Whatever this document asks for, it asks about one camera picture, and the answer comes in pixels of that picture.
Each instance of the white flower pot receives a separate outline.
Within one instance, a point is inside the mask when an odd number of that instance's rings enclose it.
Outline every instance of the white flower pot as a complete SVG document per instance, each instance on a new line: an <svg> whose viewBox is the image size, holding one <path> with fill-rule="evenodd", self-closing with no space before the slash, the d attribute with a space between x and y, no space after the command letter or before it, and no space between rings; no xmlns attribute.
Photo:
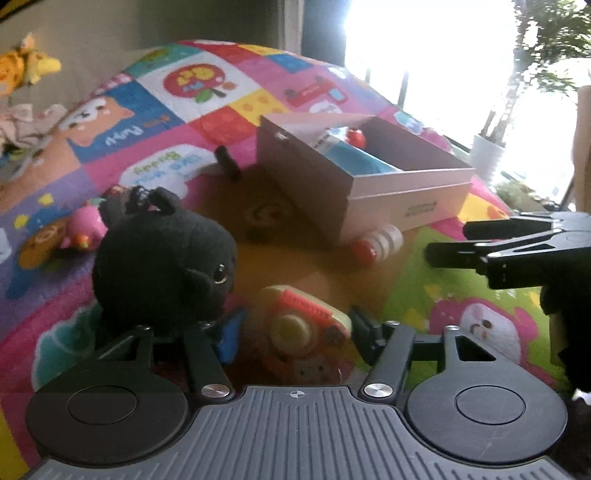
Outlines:
<svg viewBox="0 0 591 480"><path fill-rule="evenodd" d="M482 181L490 184L504 154L503 147L489 142L480 135L474 135L468 163L476 169L476 174Z"/></svg>

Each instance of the yellow plush toy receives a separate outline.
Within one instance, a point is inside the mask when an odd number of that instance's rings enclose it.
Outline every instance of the yellow plush toy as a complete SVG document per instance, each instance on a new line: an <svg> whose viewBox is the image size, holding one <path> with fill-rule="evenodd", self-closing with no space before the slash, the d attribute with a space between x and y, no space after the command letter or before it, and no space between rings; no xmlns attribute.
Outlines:
<svg viewBox="0 0 591 480"><path fill-rule="evenodd" d="M35 40L28 34L18 47L0 56L0 96L10 95L22 85L34 85L44 75L60 70L60 61L36 50Z"/></svg>

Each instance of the stuffed animal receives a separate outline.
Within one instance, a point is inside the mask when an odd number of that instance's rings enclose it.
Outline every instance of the stuffed animal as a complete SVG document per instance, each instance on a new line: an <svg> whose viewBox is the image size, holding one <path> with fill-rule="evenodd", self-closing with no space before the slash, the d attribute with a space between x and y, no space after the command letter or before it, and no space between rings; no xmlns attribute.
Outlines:
<svg viewBox="0 0 591 480"><path fill-rule="evenodd" d="M101 214L109 213L103 217L109 230L92 282L111 337L136 325L168 336L195 322L214 322L234 284L236 242L226 229L185 210L162 187L147 200L150 207L127 208L120 218L114 214L123 205L120 197L100 206Z"/></svg>
<svg viewBox="0 0 591 480"><path fill-rule="evenodd" d="M33 106L30 103L0 105L0 155L7 146L35 147L67 112L66 107L59 104L51 105L41 115L33 114Z"/></svg>
<svg viewBox="0 0 591 480"><path fill-rule="evenodd" d="M100 217L99 208L87 203L68 218L61 248L92 252L99 248L106 233L107 227Z"/></svg>
<svg viewBox="0 0 591 480"><path fill-rule="evenodd" d="M28 34L19 46L0 56L0 96L10 95L22 85L34 85L42 76L59 72L61 63L35 49Z"/></svg>

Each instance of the open box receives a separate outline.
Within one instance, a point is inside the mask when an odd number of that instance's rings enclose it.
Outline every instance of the open box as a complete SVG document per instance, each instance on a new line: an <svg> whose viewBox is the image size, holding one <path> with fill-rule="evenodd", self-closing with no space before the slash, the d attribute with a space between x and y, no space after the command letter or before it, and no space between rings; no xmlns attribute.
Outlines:
<svg viewBox="0 0 591 480"><path fill-rule="evenodd" d="M331 127L361 128L365 151L402 171L353 176L311 145ZM356 113L261 117L258 162L335 245L384 224L404 231L454 217L474 169L388 121Z"/></svg>

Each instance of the patchwork quilt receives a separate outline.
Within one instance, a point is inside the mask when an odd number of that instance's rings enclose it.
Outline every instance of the patchwork quilt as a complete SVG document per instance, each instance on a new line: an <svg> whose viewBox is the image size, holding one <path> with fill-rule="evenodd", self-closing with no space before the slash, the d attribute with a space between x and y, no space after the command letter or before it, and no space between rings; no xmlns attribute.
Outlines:
<svg viewBox="0 0 591 480"><path fill-rule="evenodd" d="M100 306L92 254L53 255L65 219L113 184L164 186L216 219L238 243L236 293L291 284L347 311L439 333L455 323L549 383L548 319L539 291L490 291L471 271L435 270L430 241L462 239L467 220L502 218L506 207L478 180L457 218L405 234L397 255L368 269L329 248L256 164L259 117L270 112L371 113L450 150L433 129L347 70L273 48L191 40L158 48L92 93L0 187L0 478L15 480L38 455L24 424L33 392L94 348ZM213 150L228 147L243 170L227 180ZM352 368L363 368L353 351Z"/></svg>

